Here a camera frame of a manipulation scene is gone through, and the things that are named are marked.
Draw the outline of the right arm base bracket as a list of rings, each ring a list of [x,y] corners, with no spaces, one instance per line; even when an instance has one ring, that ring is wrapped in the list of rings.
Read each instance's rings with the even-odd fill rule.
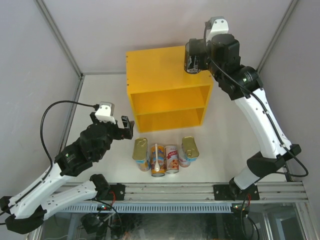
[[[236,185],[215,184],[213,185],[213,193],[216,201],[243,200],[247,195],[251,196],[251,200],[260,200],[258,187],[256,185],[252,185],[247,189],[241,190]]]

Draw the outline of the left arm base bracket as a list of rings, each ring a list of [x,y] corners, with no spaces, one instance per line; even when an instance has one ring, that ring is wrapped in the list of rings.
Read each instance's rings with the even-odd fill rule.
[[[124,184],[111,184],[100,188],[95,198],[100,201],[123,201],[125,192],[126,186]]]

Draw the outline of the gold rectangular tin blue label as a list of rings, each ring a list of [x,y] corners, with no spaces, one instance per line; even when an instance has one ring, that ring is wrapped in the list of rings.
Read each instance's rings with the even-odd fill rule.
[[[185,159],[187,161],[194,162],[197,160],[200,153],[193,136],[183,137],[181,141],[181,146],[185,155]]]

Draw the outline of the black cylindrical can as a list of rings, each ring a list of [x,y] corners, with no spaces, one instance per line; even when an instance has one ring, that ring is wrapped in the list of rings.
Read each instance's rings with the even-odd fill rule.
[[[190,44],[186,43],[184,52],[184,71],[188,74],[198,74],[199,58],[196,55],[190,55]]]

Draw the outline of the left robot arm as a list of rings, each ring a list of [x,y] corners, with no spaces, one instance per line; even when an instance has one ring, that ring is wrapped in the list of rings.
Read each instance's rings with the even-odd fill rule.
[[[92,124],[83,130],[78,139],[66,146],[50,167],[21,193],[0,199],[0,209],[9,216],[4,225],[7,230],[21,235],[30,233],[55,213],[81,201],[104,200],[109,196],[110,185],[105,177],[93,174],[89,180],[69,190],[56,193],[62,185],[99,162],[114,140],[133,138],[134,121],[122,116],[123,127],[111,118],[99,120],[90,115]]]

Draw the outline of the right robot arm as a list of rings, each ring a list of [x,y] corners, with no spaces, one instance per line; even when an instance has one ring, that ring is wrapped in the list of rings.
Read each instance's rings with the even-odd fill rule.
[[[255,183],[278,174],[287,161],[301,152],[282,132],[269,107],[258,72],[241,64],[240,43],[223,33],[211,40],[191,38],[185,45],[184,70],[190,74],[209,71],[218,87],[239,107],[257,138],[260,150],[228,184],[227,196],[240,200]]]

